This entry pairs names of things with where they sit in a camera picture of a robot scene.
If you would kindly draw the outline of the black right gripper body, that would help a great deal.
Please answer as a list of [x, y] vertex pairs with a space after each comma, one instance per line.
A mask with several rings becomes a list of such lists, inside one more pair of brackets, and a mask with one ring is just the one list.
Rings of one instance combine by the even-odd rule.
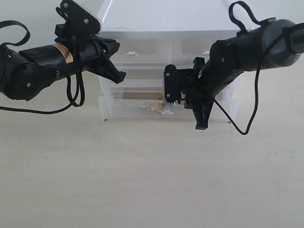
[[185, 108], [193, 109], [196, 105], [207, 105], [212, 102], [216, 88], [216, 68], [212, 59], [194, 59], [193, 68], [186, 69], [184, 87]]

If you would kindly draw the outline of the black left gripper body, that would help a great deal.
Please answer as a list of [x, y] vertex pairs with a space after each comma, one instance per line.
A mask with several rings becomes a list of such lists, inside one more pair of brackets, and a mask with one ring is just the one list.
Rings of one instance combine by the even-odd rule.
[[102, 53], [107, 52], [105, 39], [90, 35], [76, 40], [76, 67], [82, 71], [96, 71], [102, 64]]

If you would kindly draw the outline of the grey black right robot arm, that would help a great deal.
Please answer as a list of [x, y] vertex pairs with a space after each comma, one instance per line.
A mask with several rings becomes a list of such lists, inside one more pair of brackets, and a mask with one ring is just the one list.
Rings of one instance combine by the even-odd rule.
[[274, 20], [236, 37], [218, 40], [209, 60], [196, 69], [186, 96], [196, 129], [208, 128], [215, 97], [244, 72], [289, 67], [304, 53], [304, 25], [287, 19]]

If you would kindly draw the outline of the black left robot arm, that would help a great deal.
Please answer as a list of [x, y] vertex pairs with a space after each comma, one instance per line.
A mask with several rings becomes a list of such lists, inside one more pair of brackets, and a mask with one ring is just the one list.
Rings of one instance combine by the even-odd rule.
[[59, 43], [16, 52], [0, 49], [0, 92], [12, 100], [29, 101], [55, 81], [75, 75], [77, 70], [89, 71], [119, 84], [126, 73], [118, 70], [110, 57], [118, 52], [120, 43], [90, 35], [85, 49], [75, 56], [76, 45], [66, 39]]

